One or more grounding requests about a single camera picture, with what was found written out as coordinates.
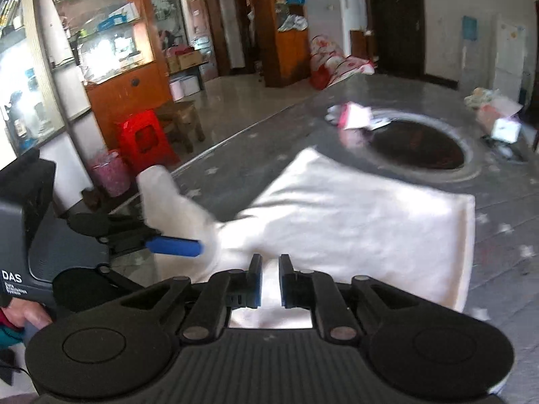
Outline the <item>left bare hand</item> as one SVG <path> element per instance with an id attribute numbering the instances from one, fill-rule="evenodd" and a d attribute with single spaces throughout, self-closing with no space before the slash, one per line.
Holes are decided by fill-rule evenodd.
<path id="1" fill-rule="evenodd" d="M 49 313 L 42 305 L 20 298 L 12 298 L 7 306 L 2 306 L 5 318 L 15 327 L 31 324 L 36 329 L 42 329 L 52 323 Z"/>

